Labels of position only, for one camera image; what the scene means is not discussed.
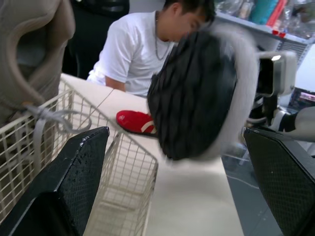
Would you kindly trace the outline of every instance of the red slipper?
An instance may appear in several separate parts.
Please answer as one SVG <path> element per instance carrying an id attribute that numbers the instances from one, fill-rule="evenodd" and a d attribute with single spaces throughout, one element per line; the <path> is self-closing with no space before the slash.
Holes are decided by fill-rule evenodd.
<path id="1" fill-rule="evenodd" d="M 150 115 L 142 112 L 120 111 L 116 115 L 117 124 L 125 131 L 157 137 L 157 130 Z"/>

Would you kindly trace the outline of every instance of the shelf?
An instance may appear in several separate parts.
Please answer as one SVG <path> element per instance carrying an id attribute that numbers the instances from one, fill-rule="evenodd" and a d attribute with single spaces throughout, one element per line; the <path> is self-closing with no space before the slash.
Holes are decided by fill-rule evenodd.
<path id="1" fill-rule="evenodd" d="M 305 44 L 305 45 L 309 45 L 309 44 L 313 44 L 314 43 L 314 39 L 310 38 L 310 39 L 303 39 L 303 38 L 299 38 L 297 36 L 294 35 L 290 35 L 290 34 L 285 34 L 284 37 L 280 37 L 278 35 L 274 35 L 273 34 L 273 30 L 268 27 L 268 26 L 264 26 L 264 25 L 257 25 L 253 22 L 247 21 L 247 20 L 243 20 L 234 16 L 230 16 L 221 12 L 217 12 L 217 18 L 219 20 L 225 21 L 225 22 L 229 22 L 229 23 L 234 23 L 234 24 L 238 24 L 240 26 L 243 26 L 249 30 L 254 30 L 256 32 L 268 35 L 269 37 L 272 37 L 274 39 L 277 40 L 282 40 L 282 41 L 290 41 L 293 43 L 301 43 L 301 44 Z"/>

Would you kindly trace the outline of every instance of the white table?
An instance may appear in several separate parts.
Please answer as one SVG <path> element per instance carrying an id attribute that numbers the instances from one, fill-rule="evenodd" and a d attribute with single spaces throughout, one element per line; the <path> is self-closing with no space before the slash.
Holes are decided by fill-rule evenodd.
<path id="1" fill-rule="evenodd" d="M 67 75 L 63 79 L 113 121 L 121 110 L 147 112 L 144 98 Z M 220 159 L 172 165 L 156 139 L 132 137 L 159 162 L 147 236 L 244 236 Z"/>

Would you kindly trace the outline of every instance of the white wire basket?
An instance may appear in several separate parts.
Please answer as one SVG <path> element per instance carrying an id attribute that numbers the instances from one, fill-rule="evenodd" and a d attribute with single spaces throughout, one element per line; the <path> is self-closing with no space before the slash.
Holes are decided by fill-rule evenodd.
<path id="1" fill-rule="evenodd" d="M 145 234 L 158 171 L 157 160 L 99 109 L 65 81 L 59 95 L 42 105 L 51 111 L 75 110 L 87 114 L 66 115 L 74 129 L 108 126 L 102 175 L 85 236 L 142 236 Z M 34 157 L 36 120 L 24 115 L 0 128 L 0 224 L 26 191 L 39 169 L 53 161 L 73 134 L 59 132 L 47 122 L 42 135 L 41 156 Z"/>

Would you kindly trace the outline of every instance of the white wall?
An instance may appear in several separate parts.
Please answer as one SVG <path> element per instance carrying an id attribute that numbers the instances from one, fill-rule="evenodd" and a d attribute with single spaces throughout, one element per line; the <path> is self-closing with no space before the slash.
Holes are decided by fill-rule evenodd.
<path id="1" fill-rule="evenodd" d="M 315 91 L 315 45 L 305 57 L 296 75 L 295 86 Z"/>
<path id="2" fill-rule="evenodd" d="M 130 0 L 130 13 L 161 10 L 165 0 Z"/>

